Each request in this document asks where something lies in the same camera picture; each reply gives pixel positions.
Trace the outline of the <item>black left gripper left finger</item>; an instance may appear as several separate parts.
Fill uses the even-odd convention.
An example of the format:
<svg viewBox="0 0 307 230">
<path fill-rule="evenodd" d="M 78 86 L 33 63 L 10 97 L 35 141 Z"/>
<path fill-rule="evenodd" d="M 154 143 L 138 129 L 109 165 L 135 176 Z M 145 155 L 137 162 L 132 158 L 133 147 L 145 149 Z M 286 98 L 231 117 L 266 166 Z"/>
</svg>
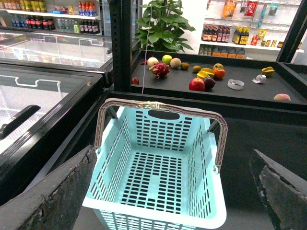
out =
<svg viewBox="0 0 307 230">
<path fill-rule="evenodd" d="M 96 164 L 89 145 L 38 184 L 0 207 L 2 230 L 71 230 Z"/>
</svg>

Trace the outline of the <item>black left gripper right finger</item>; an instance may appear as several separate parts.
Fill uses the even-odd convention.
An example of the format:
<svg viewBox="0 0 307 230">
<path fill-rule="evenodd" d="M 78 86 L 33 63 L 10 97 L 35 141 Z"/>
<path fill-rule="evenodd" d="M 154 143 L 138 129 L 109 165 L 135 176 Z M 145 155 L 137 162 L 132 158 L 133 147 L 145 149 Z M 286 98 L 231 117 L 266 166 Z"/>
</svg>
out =
<svg viewBox="0 0 307 230">
<path fill-rule="evenodd" d="M 307 182 L 259 150 L 249 160 L 258 195 L 276 230 L 307 228 Z"/>
</svg>

